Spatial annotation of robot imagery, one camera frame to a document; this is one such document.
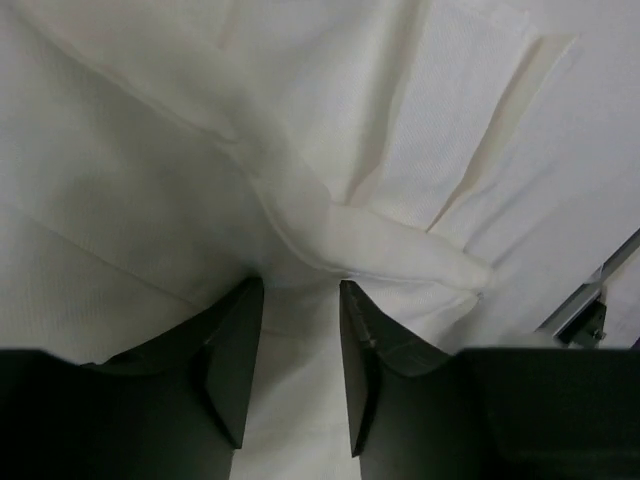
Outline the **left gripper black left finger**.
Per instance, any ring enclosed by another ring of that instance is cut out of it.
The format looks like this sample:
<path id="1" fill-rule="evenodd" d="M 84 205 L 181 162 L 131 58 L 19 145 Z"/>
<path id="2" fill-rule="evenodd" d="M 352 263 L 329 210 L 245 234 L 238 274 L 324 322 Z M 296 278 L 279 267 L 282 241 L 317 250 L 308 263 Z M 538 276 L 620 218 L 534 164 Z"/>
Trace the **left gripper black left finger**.
<path id="1" fill-rule="evenodd" d="M 226 479 L 243 443 L 264 287 L 102 364 L 1 353 L 5 479 Z"/>

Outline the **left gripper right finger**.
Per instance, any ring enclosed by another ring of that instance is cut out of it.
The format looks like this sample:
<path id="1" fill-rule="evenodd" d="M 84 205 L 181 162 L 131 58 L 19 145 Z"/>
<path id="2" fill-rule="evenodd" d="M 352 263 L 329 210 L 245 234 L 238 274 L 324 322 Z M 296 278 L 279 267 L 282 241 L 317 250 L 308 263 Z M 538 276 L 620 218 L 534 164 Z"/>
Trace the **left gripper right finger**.
<path id="1" fill-rule="evenodd" d="M 340 285 L 352 454 L 365 479 L 635 479 L 634 350 L 448 355 Z"/>

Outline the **white pleated skirt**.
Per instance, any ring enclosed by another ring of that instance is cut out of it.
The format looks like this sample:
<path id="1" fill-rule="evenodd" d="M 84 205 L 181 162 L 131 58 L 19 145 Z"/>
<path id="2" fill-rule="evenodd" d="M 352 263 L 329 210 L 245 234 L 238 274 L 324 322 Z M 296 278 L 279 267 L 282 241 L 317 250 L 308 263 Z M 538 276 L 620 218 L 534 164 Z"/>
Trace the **white pleated skirt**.
<path id="1" fill-rule="evenodd" d="M 235 479 L 357 479 L 341 279 L 531 338 L 639 226 L 635 1 L 5 1 L 1 345 L 100 363 L 266 283 Z"/>

